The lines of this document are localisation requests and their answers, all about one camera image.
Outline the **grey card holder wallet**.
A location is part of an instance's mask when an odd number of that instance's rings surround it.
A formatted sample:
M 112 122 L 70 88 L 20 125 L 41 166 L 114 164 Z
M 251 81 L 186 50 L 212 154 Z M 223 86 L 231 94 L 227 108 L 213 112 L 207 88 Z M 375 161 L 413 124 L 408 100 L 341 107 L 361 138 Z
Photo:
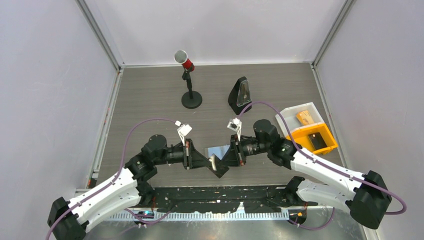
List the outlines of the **grey card holder wallet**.
M 217 171 L 217 161 L 222 160 L 224 155 L 229 150 L 230 145 L 214 146 L 205 149 L 206 158 L 211 164 L 211 169 Z

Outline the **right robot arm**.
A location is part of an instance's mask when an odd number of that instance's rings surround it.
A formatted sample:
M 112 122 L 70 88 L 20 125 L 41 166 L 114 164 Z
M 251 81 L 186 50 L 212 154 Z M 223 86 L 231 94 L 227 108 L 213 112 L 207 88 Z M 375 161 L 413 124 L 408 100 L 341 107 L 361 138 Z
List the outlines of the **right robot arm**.
M 300 144 L 281 137 L 267 119 L 253 125 L 254 136 L 241 135 L 242 122 L 229 121 L 227 128 L 236 133 L 230 137 L 230 148 L 217 167 L 239 167 L 248 156 L 266 154 L 279 167 L 309 175 L 319 183 L 294 176 L 286 185 L 285 198 L 291 205 L 301 202 L 324 204 L 348 214 L 369 229 L 378 229 L 392 197 L 383 177 L 372 170 L 368 173 L 344 168 L 312 153 Z

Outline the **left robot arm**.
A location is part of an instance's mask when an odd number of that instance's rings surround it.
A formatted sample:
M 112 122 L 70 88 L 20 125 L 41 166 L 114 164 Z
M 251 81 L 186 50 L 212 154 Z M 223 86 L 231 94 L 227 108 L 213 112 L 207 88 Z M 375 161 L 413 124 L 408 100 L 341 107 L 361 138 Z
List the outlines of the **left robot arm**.
M 187 170 L 217 168 L 215 159 L 198 152 L 191 139 L 168 146 L 163 135 L 153 135 L 140 153 L 109 179 L 70 200 L 56 199 L 47 219 L 50 229 L 46 238 L 82 240 L 106 218 L 137 205 L 148 207 L 155 197 L 148 181 L 157 174 L 157 166 L 178 163 Z

